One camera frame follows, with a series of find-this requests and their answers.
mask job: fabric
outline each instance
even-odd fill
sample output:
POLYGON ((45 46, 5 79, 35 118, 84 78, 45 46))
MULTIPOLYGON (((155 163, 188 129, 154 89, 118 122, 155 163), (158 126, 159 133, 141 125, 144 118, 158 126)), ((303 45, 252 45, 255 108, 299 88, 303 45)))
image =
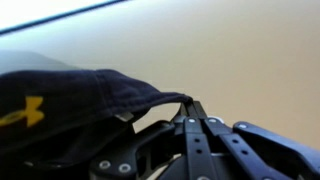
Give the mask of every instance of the fabric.
POLYGON ((0 158, 10 160, 13 154, 11 163, 23 161, 40 169, 71 167, 129 132, 128 124, 150 108, 188 100, 114 70, 3 74, 0 158), (128 112, 133 116, 129 122, 115 117, 128 112))

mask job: beige wall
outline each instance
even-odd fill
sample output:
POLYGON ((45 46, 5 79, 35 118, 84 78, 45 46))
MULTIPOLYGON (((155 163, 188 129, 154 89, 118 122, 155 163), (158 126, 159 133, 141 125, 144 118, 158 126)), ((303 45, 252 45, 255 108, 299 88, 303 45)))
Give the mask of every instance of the beige wall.
POLYGON ((246 120, 320 149, 319 17, 319 1, 135 0, 0 37, 0 49, 117 69, 189 94, 229 125, 246 120))

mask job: yellow logo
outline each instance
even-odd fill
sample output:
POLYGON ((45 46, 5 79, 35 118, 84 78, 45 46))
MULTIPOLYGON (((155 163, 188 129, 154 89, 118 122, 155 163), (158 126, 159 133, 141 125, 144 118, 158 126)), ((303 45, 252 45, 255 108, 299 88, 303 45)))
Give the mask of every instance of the yellow logo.
POLYGON ((38 110, 43 98, 38 96, 26 97, 26 109, 15 111, 0 118, 0 127, 7 126, 14 122, 27 118, 27 127, 37 124, 44 118, 44 113, 38 110))

